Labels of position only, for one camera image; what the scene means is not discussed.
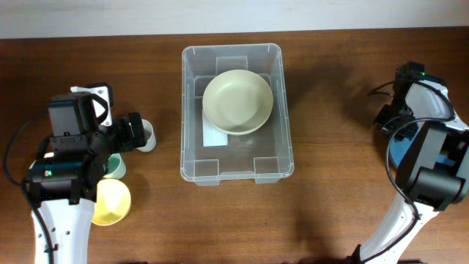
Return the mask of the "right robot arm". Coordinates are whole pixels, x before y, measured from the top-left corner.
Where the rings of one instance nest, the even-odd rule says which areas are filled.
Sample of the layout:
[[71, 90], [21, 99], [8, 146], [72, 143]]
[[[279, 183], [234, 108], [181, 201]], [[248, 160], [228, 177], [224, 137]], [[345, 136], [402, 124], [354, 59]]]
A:
[[374, 234], [349, 263], [399, 263], [422, 227], [468, 195], [468, 126], [448, 98], [443, 78], [407, 62], [390, 83], [391, 103], [375, 117], [388, 137], [385, 170], [395, 199]]

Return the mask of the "yellow small bowl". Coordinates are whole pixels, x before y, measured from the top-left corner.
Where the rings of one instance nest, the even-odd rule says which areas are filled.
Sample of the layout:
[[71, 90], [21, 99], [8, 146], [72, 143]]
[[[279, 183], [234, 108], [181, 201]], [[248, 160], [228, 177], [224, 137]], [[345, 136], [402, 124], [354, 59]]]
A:
[[104, 179], [97, 184], [97, 199], [92, 223], [98, 226], [116, 224], [131, 208], [131, 194], [120, 180]]

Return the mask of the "mint green cup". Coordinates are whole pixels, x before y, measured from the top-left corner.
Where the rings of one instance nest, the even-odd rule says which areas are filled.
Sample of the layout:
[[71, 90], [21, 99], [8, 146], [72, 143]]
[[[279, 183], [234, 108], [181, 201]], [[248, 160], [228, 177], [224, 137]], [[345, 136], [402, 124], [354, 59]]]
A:
[[112, 154], [108, 159], [108, 172], [103, 176], [105, 179], [120, 180], [127, 171], [125, 162], [119, 153]]

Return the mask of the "grey cup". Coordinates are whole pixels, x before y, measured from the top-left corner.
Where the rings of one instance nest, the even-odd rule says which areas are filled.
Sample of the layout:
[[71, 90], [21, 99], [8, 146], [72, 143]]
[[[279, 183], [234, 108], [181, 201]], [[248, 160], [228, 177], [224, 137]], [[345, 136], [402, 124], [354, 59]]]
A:
[[156, 145], [156, 137], [154, 128], [148, 120], [142, 120], [143, 128], [144, 128], [144, 135], [146, 137], [147, 143], [143, 147], [138, 147], [138, 150], [144, 153], [148, 153], [155, 148]]

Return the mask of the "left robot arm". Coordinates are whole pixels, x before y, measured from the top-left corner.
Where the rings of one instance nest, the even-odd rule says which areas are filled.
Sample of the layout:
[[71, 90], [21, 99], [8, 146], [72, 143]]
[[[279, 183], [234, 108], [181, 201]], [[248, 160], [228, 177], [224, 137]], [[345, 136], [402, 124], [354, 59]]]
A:
[[58, 95], [48, 105], [52, 134], [22, 179], [32, 209], [36, 263], [86, 263], [97, 185], [115, 153], [147, 143], [141, 115], [104, 126], [108, 102], [90, 92]]

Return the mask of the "blue bowl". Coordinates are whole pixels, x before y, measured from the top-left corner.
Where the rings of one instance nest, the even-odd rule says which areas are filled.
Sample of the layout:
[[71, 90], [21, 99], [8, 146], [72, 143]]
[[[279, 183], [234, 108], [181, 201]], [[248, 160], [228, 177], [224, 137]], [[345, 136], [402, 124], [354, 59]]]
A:
[[412, 139], [390, 141], [390, 159], [397, 169], [402, 160], [405, 160], [405, 164], [415, 160], [417, 164], [428, 168], [436, 164], [455, 165], [456, 162], [441, 151], [447, 136], [452, 133], [460, 135], [464, 131], [465, 127], [461, 130], [457, 126], [446, 126], [439, 122], [423, 122]]

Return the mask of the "beige bowl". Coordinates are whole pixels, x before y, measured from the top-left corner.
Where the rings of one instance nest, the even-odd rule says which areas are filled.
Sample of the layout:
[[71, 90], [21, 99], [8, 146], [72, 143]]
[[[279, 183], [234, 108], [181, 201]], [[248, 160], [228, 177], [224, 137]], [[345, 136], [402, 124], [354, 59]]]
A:
[[273, 92], [260, 75], [229, 70], [217, 75], [202, 96], [207, 119], [220, 131], [246, 135], [260, 129], [273, 110]]

